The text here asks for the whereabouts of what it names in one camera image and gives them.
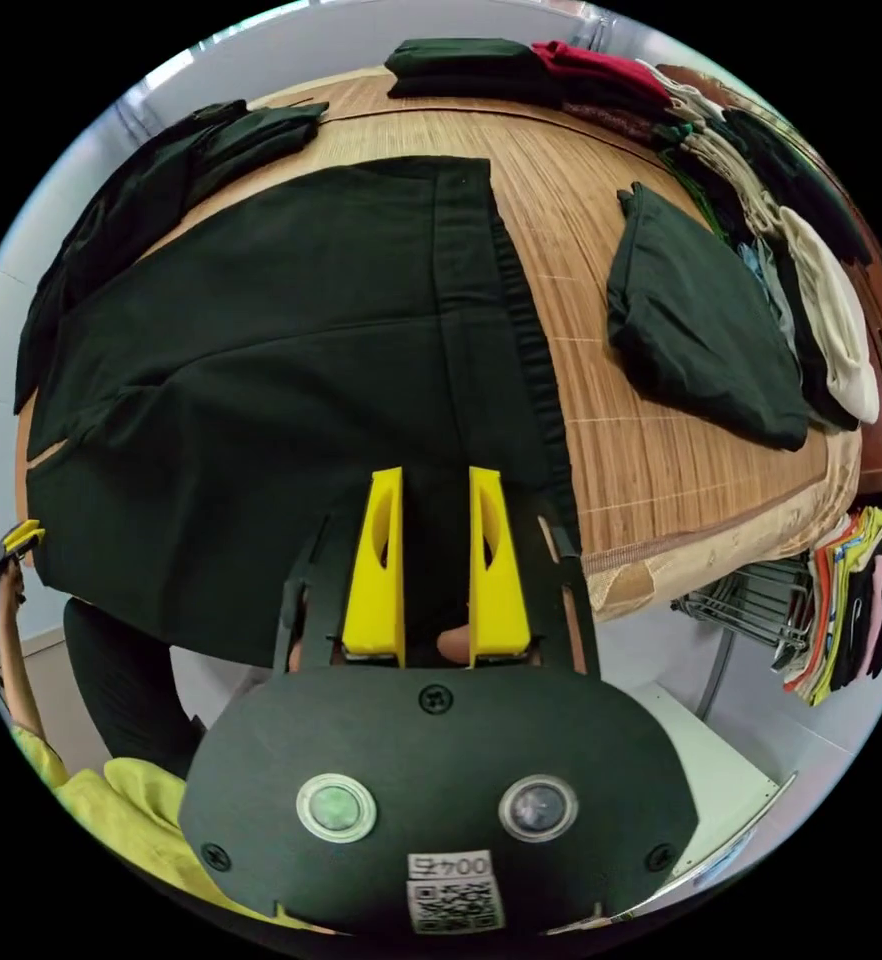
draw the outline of bed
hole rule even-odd
[[[414,154],[486,157],[548,338],[565,420],[583,564],[597,620],[664,603],[759,559],[798,553],[848,509],[860,432],[808,433],[771,450],[642,399],[605,337],[605,289],[624,219],[616,191],[640,181],[704,223],[651,152],[552,110],[490,100],[391,100],[383,68],[291,88],[253,106],[328,101],[316,140],[195,207],[145,257],[269,186],[339,164]],[[31,514],[33,399],[18,424],[18,519]]]

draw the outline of qr code label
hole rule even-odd
[[[488,851],[412,855],[408,874],[408,909],[415,933],[482,933],[504,927]]]

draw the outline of bamboo mat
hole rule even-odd
[[[605,289],[624,226],[617,190],[641,181],[704,223],[655,158],[550,110],[387,100],[390,79],[364,73],[272,98],[278,104],[328,100],[317,139],[192,210],[153,249],[218,210],[325,167],[406,155],[489,158],[498,207],[550,343],[587,568],[638,561],[730,530],[825,480],[822,433],[812,430],[797,453],[740,439],[643,400],[609,349]],[[27,515],[23,487],[22,471],[19,517],[22,506]],[[803,534],[806,518],[793,520],[785,538]]]

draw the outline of red clothing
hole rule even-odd
[[[531,49],[544,61],[551,74],[559,79],[567,76],[609,80],[622,90],[630,91],[650,103],[664,107],[671,105],[671,97],[661,81],[647,67],[634,60],[594,53],[560,40],[533,43]]]

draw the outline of metal rack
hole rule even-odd
[[[671,608],[798,652],[806,649],[814,622],[814,582],[805,555],[752,563],[675,600]]]

